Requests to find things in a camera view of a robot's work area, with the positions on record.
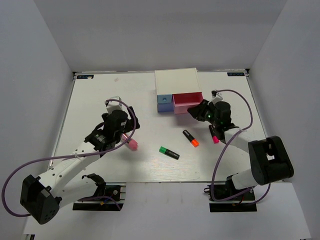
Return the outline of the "pink drawer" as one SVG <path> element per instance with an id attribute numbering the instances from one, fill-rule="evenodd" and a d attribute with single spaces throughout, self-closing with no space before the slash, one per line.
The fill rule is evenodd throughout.
<path id="1" fill-rule="evenodd" d="M 202 92 L 179 93 L 172 96 L 173 112 L 177 114 L 185 114 L 189 108 L 199 105 L 203 100 Z"/>

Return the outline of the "pink capped pen tube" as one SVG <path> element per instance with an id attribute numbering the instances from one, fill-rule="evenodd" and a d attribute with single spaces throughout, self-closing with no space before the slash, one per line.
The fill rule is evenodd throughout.
<path id="1" fill-rule="evenodd" d="M 138 143 L 133 138 L 129 138 L 129 136 L 127 134 L 123 133 L 121 135 L 121 140 L 122 140 L 122 142 L 126 141 L 126 145 L 131 151 L 138 150 Z"/>

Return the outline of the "light blue drawer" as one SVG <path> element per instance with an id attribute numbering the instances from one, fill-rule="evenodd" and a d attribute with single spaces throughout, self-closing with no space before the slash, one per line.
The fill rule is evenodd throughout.
<path id="1" fill-rule="evenodd" d="M 158 94 L 157 103 L 158 104 L 168 104 L 172 102 L 172 94 Z"/>

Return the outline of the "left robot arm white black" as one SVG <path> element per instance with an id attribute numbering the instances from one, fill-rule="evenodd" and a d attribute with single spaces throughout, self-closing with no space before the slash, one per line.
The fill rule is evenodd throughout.
<path id="1" fill-rule="evenodd" d="M 20 203 L 40 224 L 48 223 L 63 206 L 78 201 L 82 186 L 66 189 L 66 185 L 106 153 L 122 146 L 121 135 L 140 128 L 133 107 L 124 111 L 121 106 L 108 107 L 102 115 L 103 123 L 84 139 L 72 155 L 37 177 L 27 176 L 22 182 Z"/>

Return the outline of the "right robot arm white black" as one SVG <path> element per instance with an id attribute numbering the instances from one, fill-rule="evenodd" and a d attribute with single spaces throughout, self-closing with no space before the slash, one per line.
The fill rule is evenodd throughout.
<path id="1" fill-rule="evenodd" d="M 236 200 L 252 188 L 292 178 L 294 168 L 278 136 L 254 140 L 232 123 L 231 106 L 225 101 L 203 100 L 188 113 L 197 121 L 209 122 L 213 135 L 225 147 L 234 146 L 249 155 L 250 168 L 230 175 L 224 184 L 225 200 Z"/>

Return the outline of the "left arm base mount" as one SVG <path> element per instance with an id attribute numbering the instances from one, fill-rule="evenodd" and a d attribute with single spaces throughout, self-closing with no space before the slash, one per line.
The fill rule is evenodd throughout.
<path id="1" fill-rule="evenodd" d="M 126 184 L 107 183 L 97 186 L 94 193 L 87 194 L 84 198 L 88 200 L 73 204 L 73 211 L 119 212 L 125 203 Z"/>

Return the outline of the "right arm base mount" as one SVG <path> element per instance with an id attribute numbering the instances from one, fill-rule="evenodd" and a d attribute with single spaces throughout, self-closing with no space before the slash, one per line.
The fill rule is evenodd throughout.
<path id="1" fill-rule="evenodd" d="M 257 212 L 257 205 L 255 204 L 256 196 L 254 191 L 244 193 L 227 201 L 215 201 L 211 195 L 211 185 L 203 189 L 203 192 L 208 195 L 209 211 L 211 213 L 250 213 Z M 214 196 L 216 199 L 225 199 L 233 193 L 227 190 L 224 183 L 214 185 Z"/>

